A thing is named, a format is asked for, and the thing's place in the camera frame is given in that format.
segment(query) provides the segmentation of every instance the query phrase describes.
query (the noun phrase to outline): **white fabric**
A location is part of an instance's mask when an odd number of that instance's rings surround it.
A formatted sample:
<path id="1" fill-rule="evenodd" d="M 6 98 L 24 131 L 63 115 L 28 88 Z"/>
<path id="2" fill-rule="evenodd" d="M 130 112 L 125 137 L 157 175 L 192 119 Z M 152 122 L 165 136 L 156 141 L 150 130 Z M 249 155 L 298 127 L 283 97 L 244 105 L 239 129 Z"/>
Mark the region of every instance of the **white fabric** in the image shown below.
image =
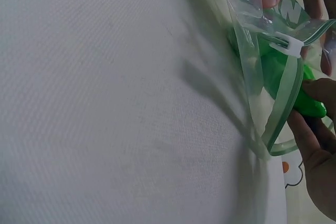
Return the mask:
<path id="1" fill-rule="evenodd" d="M 281 160 L 183 60 L 189 3 L 0 0 L 1 223 L 286 223 Z"/>

